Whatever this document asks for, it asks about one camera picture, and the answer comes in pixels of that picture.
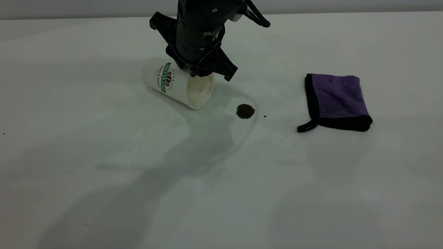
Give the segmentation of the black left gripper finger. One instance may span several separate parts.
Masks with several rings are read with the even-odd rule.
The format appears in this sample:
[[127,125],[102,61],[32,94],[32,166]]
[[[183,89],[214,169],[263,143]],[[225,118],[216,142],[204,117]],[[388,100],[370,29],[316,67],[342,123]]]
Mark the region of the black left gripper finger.
[[191,77],[207,77],[211,75],[214,71],[213,66],[189,66],[189,71]]

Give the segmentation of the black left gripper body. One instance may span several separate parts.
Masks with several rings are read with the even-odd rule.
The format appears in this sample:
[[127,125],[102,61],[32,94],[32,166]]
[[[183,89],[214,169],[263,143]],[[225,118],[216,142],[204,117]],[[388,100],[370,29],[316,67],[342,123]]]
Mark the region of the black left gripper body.
[[241,0],[180,0],[177,17],[156,12],[149,25],[167,43],[166,53],[190,74],[189,66],[213,66],[230,81],[237,71],[221,48],[225,23],[242,10]]

